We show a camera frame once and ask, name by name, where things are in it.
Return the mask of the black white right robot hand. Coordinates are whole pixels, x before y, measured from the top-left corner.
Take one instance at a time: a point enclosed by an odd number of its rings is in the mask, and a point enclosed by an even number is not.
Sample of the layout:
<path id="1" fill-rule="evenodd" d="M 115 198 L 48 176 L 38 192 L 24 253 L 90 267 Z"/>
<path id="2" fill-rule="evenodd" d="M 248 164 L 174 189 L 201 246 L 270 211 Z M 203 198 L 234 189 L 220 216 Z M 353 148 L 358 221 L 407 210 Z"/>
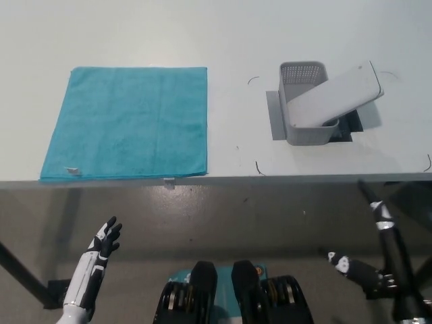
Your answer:
<path id="1" fill-rule="evenodd" d="M 430 323 L 431 306 L 420 292 L 396 220 L 366 182 L 358 181 L 358 189 L 371 208 L 384 267 L 377 269 L 329 248 L 322 250 L 323 255 L 338 273 L 361 287 L 367 300 L 392 299 L 395 323 Z"/>

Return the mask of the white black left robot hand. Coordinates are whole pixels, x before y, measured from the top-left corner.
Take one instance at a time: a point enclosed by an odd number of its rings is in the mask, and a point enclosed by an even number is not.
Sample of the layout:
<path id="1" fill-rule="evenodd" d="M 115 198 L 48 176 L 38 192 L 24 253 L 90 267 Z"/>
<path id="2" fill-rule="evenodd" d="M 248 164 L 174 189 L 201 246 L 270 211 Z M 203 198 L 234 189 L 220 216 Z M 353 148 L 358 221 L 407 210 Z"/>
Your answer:
<path id="1" fill-rule="evenodd" d="M 105 270 L 111 253 L 119 248 L 121 223 L 117 217 L 102 225 L 82 254 L 67 289 L 63 305 L 83 308 L 88 313 L 95 309 Z"/>

